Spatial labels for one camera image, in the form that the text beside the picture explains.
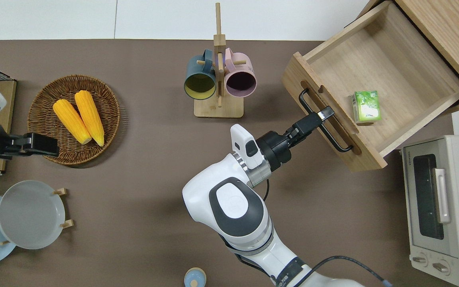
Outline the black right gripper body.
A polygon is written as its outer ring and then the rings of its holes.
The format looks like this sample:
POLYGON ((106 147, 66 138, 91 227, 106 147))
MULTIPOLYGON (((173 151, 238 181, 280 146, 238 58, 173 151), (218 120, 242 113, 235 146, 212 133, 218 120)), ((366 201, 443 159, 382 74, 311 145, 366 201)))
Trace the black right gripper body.
POLYGON ((275 171, 291 160, 290 148, 305 138, 306 133, 301 133, 295 127, 291 127, 282 135, 275 131, 267 132, 257 139, 257 146, 269 163, 270 171, 275 171))

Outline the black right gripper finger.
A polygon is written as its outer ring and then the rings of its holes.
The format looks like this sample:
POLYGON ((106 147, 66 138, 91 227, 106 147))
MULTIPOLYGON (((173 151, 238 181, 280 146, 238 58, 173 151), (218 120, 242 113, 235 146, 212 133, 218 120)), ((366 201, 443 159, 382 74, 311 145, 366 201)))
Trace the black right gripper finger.
POLYGON ((319 128, 327 138, 333 139, 328 129, 324 127, 324 121, 335 114, 333 109, 330 106, 326 106, 323 110, 316 113, 309 105, 304 108, 308 111, 308 115, 292 125, 292 138, 305 138, 314 129, 319 128))

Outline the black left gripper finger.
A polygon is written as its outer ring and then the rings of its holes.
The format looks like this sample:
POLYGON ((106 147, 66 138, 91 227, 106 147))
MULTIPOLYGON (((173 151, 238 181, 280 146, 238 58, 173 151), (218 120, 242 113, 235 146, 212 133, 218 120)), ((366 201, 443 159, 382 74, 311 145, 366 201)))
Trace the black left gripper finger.
POLYGON ((22 150, 25 155, 59 156, 58 140, 39 133, 29 132, 23 135, 22 150))

